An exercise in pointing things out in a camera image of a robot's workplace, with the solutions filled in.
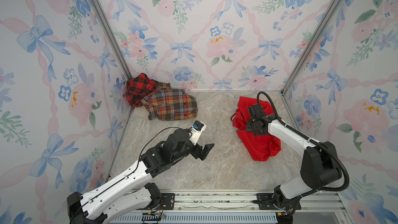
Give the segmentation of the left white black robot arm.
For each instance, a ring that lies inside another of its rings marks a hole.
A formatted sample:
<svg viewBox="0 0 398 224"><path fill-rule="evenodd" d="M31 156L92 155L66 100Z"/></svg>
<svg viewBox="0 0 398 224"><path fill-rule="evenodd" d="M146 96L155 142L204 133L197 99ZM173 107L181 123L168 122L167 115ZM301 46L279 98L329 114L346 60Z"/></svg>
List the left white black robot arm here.
<svg viewBox="0 0 398 224"><path fill-rule="evenodd" d="M175 128L166 141L143 150L138 160L115 178L84 194L75 192L69 195L69 222L107 224L134 210L159 207L162 194L151 179L187 156L205 160L214 147L213 144L198 144L205 129L206 124L199 121L187 129Z"/></svg>

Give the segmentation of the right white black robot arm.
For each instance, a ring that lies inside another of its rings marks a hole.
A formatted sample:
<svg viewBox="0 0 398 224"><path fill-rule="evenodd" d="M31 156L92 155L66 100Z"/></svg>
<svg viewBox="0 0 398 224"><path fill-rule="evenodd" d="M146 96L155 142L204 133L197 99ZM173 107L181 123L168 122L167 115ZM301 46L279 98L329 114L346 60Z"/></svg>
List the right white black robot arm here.
<svg viewBox="0 0 398 224"><path fill-rule="evenodd" d="M270 135L294 149L302 158L300 174L275 187L268 203L291 216L303 197L318 191L339 192L349 186L348 171L330 142L319 142L285 123L277 114L266 114L260 104L248 108L246 130L255 135Z"/></svg>

